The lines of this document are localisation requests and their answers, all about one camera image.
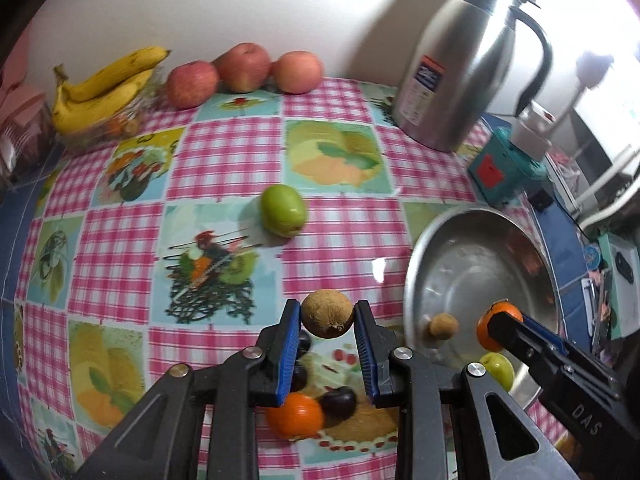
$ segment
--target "table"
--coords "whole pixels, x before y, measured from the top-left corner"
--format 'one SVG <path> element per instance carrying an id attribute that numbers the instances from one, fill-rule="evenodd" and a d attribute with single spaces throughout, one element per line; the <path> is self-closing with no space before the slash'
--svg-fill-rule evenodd
<path id="1" fill-rule="evenodd" d="M 139 136 L 62 158 L 38 200 L 15 294 L 18 394 L 39 460 L 58 446 L 57 473 L 77 468 L 171 364 L 221 363 L 275 323 L 286 298 L 336 288 L 369 300 L 401 335 L 412 243 L 439 212 L 478 200 L 465 165 L 488 130 L 476 124 L 458 154 L 434 152 L 393 126 L 393 95 L 337 78 L 301 96 L 217 94 L 191 110 L 162 105 Z M 262 229 L 256 203 L 279 182 L 309 208 L 288 243 Z M 505 211 L 544 250 L 527 205 Z M 190 286 L 212 254 L 225 265 Z M 304 365 L 310 388 L 364 395 L 352 333 L 314 340 Z M 542 406 L 529 415 L 558 438 Z M 364 406 L 351 422 L 290 443 L 258 414 L 260 476 L 392 478 L 393 414 Z"/>

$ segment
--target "kiwi fruit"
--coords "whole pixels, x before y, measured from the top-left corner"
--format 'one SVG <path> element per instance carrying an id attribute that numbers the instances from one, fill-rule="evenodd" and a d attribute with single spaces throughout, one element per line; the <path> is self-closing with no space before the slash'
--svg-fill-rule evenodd
<path id="1" fill-rule="evenodd" d="M 440 341 L 451 339 L 458 333 L 459 328 L 458 320 L 446 312 L 433 316 L 428 325 L 429 334 Z"/>
<path id="2" fill-rule="evenodd" d="M 353 305 L 338 290 L 322 288 L 309 294 L 300 306 L 302 324 L 317 337 L 339 337 L 353 324 Z"/>
<path id="3" fill-rule="evenodd" d="M 229 264 L 223 268 L 218 279 L 229 285 L 240 285 L 248 280 L 254 273 L 255 263 L 258 260 L 258 253 L 247 251 L 236 254 Z"/>

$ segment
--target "red sticker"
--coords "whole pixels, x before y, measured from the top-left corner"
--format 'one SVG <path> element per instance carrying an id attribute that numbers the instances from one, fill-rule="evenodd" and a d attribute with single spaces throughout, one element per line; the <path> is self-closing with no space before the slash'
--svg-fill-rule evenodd
<path id="1" fill-rule="evenodd" d="M 504 173 L 494 164 L 491 155 L 485 155 L 478 166 L 478 178 L 485 187 L 495 187 L 504 180 Z"/>

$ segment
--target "fruit basket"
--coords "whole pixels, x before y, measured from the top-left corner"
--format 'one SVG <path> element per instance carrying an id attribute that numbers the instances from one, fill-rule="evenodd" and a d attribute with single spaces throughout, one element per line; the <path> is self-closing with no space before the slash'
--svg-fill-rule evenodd
<path id="1" fill-rule="evenodd" d="M 83 152 L 100 144 L 130 139 L 142 129 L 146 117 L 157 105 L 162 86 L 162 69 L 156 67 L 139 93 L 115 114 L 81 130 L 61 134 L 57 139 L 72 152 Z"/>

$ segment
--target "thermos handle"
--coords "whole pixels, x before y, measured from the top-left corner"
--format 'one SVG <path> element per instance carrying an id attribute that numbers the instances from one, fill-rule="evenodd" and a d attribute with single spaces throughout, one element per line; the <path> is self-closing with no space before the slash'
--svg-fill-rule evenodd
<path id="1" fill-rule="evenodd" d="M 551 63 L 553 61 L 554 55 L 551 50 L 551 44 L 546 38 L 545 31 L 542 30 L 542 27 L 538 25 L 538 22 L 531 16 L 529 16 L 526 12 L 523 12 L 520 7 L 511 7 L 511 12 L 513 13 L 516 20 L 520 20 L 522 23 L 527 25 L 527 27 L 533 30 L 533 32 L 536 33 L 536 36 L 540 40 L 540 43 L 542 43 L 542 63 L 538 68 L 538 73 L 531 80 L 531 83 L 529 83 L 529 86 L 527 86 L 522 94 L 520 94 L 520 99 L 518 100 L 518 105 L 516 106 L 515 116 L 517 117 L 522 113 L 522 111 L 529 105 L 532 99 L 540 91 L 542 83 L 545 82 L 546 77 L 549 75 L 549 71 L 551 70 Z"/>

